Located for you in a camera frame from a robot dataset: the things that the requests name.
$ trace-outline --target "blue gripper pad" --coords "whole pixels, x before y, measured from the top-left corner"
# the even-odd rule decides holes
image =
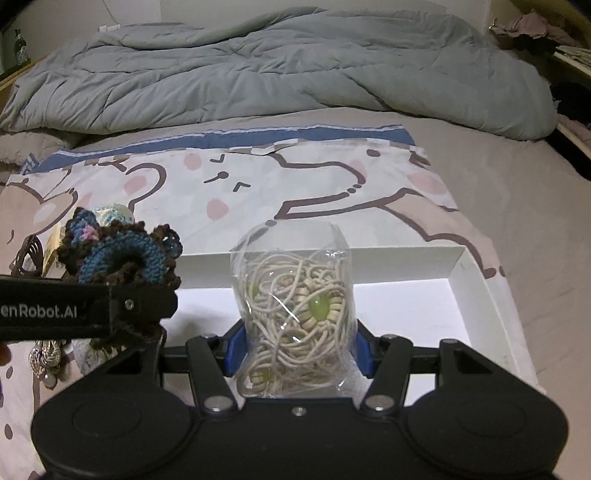
[[[226,353],[225,367],[226,376],[233,377],[238,372],[240,365],[248,351],[248,343],[246,341],[246,329],[244,325],[236,331],[236,333],[228,340],[228,351]],[[373,378],[374,376],[374,361],[371,358],[368,341],[357,332],[355,338],[355,361],[357,367],[362,375]]]

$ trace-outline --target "green glass bottle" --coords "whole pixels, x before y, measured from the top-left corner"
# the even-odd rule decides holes
[[[17,34],[17,39],[14,42],[14,56],[17,60],[17,65],[22,66],[26,63],[29,63],[31,59],[29,58],[27,42],[21,35],[21,29],[17,28],[15,33]]]

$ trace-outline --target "white wall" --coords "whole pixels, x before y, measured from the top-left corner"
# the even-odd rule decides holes
[[[160,0],[106,0],[116,22],[102,0],[36,0],[4,34],[4,66],[14,59],[14,29],[20,28],[33,60],[44,57],[66,41],[90,37],[101,25],[160,21]]]
[[[444,11],[463,18],[484,31],[491,0],[161,0],[162,21],[196,27],[227,25],[240,19],[295,5],[317,5],[335,10],[417,9]]]

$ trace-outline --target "cartoon print blanket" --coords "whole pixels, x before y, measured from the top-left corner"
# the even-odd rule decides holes
[[[412,145],[383,138],[294,139],[109,155],[48,173],[13,175],[0,194],[0,273],[10,271],[27,235],[45,241],[76,206],[109,203],[127,205],[149,228],[169,223],[187,254],[228,251],[255,225],[301,218],[337,224],[351,247],[464,245],[499,311],[517,315],[491,241],[457,210],[422,149]],[[9,456],[0,460],[5,478],[25,479],[42,469],[28,429],[50,393],[29,370],[31,345],[12,346],[12,362],[0,368],[0,424],[6,425],[0,451],[13,452],[10,463]],[[73,363],[69,368],[71,380],[79,378]]]

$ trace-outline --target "beige bed sheet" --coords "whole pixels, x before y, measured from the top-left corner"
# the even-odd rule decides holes
[[[565,480],[591,469],[591,183],[544,141],[518,142],[397,113],[325,109],[121,135],[88,150],[200,130],[403,124],[503,263],[541,385],[565,410]]]

